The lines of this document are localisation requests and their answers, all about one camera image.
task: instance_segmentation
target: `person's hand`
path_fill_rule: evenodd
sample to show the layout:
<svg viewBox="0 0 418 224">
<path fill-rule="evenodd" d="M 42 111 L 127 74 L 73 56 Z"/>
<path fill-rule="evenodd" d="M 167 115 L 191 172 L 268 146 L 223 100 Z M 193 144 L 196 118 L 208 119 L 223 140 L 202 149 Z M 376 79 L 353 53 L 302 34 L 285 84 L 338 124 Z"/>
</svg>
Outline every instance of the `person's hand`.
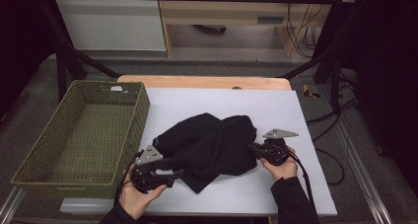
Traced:
<svg viewBox="0 0 418 224">
<path fill-rule="evenodd" d="M 295 154 L 295 150 L 288 146 L 289 151 Z M 298 175 L 298 164 L 293 158 L 289 157 L 285 163 L 280 166 L 273 166 L 264 158 L 260 159 L 262 166 L 271 173 L 274 182 L 280 179 L 288 179 Z"/>
<path fill-rule="evenodd" d="M 146 194 L 138 191 L 133 183 L 129 182 L 134 167 L 135 165 L 130 167 L 125 178 L 124 182 L 127 184 L 122 188 L 119 203 L 134 220 L 137 220 L 145 212 L 151 201 L 159 197 L 167 186 L 157 187 L 154 191 Z"/>
</svg>

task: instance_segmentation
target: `wicker basket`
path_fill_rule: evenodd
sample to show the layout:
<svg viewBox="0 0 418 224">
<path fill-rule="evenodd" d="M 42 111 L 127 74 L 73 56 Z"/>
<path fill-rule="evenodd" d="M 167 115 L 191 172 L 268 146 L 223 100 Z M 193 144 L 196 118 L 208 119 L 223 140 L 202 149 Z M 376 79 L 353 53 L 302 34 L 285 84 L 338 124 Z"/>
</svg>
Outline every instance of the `wicker basket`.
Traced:
<svg viewBox="0 0 418 224">
<path fill-rule="evenodd" d="M 113 198 L 149 106 L 142 83 L 74 81 L 12 184 L 41 196 Z"/>
</svg>

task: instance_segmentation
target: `white table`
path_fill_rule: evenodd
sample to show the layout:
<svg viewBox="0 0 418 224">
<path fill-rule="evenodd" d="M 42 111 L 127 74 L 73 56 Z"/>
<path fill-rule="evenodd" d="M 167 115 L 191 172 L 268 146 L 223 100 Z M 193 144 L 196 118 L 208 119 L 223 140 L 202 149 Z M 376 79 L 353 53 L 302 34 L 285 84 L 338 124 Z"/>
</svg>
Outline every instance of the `white table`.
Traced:
<svg viewBox="0 0 418 224">
<path fill-rule="evenodd" d="M 314 151 L 297 95 L 293 91 L 147 88 L 151 106 L 140 148 L 176 123 L 200 113 L 209 112 L 219 119 L 246 114 L 257 128 L 256 142 L 273 127 L 298 132 L 286 138 L 305 166 L 320 216 L 337 214 L 323 171 Z M 302 171 L 298 173 L 305 188 Z M 270 193 L 273 180 L 258 166 L 239 177 L 220 176 L 199 194 L 182 181 L 175 181 L 147 209 L 150 215 L 228 215 L 274 216 L 277 205 Z M 74 214 L 106 213 L 110 199 L 66 198 L 60 210 Z"/>
</svg>

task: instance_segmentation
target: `black sleeve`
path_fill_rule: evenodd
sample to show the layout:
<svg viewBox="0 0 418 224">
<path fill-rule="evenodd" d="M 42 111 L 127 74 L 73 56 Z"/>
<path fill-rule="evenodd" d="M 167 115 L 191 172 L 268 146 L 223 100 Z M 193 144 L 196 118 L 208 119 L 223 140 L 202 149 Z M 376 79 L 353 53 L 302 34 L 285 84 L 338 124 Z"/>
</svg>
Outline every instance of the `black sleeve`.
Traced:
<svg viewBox="0 0 418 224">
<path fill-rule="evenodd" d="M 102 219 L 100 224 L 138 224 L 125 209 L 118 203 L 110 212 Z"/>
<path fill-rule="evenodd" d="M 319 224 L 297 177 L 280 179 L 270 190 L 277 203 L 279 224 Z"/>
</svg>

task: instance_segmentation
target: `gray floor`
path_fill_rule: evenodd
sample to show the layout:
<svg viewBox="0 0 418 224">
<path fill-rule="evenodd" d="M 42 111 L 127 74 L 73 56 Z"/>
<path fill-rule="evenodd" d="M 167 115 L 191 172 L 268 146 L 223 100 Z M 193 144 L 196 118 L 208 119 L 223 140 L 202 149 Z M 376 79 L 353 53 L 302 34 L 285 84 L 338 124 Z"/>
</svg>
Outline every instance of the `gray floor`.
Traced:
<svg viewBox="0 0 418 224">
<path fill-rule="evenodd" d="M 225 75 L 275 77 L 308 61 L 295 55 L 284 57 L 281 43 L 272 28 L 228 27 L 221 35 L 213 30 L 183 26 L 177 28 L 174 39 L 174 53 L 165 58 L 159 53 L 132 52 L 122 56 L 107 54 L 103 63 L 123 74 L 163 75 Z M 97 71 L 87 68 L 91 78 L 105 78 Z M 303 85 L 307 84 L 313 93 L 321 90 L 313 85 L 314 69 L 304 72 L 291 80 L 292 88 L 298 93 L 306 120 L 317 118 L 329 112 L 327 98 L 306 97 Z M 8 119 L 0 127 L 0 201 L 6 199 L 11 190 L 10 180 L 25 156 L 29 153 L 44 126 L 57 107 L 56 68 L 53 59 L 46 60 L 27 87 L 28 98 L 8 113 Z M 326 90 L 328 85 L 321 85 Z M 23 93 L 18 105 L 25 97 Z M 341 91 L 341 104 L 354 98 L 349 89 Z M 377 153 L 376 141 L 357 109 L 351 109 L 340 120 L 349 131 L 350 139 L 356 146 L 362 161 L 379 192 L 393 223 L 418 223 L 418 199 L 408 187 L 392 160 Z M 312 138 L 325 131 L 331 120 L 309 127 Z M 367 203 L 367 197 L 360 189 L 353 171 L 348 164 L 344 141 L 335 128 L 320 138 L 314 145 L 333 156 L 343 165 L 346 178 L 339 186 L 330 187 L 337 207 L 335 217 L 322 217 L 323 223 L 376 223 Z M 338 166 L 321 153 L 317 154 L 329 182 L 339 179 Z M 46 199 L 27 194 L 16 217 L 84 219 L 97 220 L 100 217 L 77 217 L 58 211 L 61 199 Z"/>
</svg>

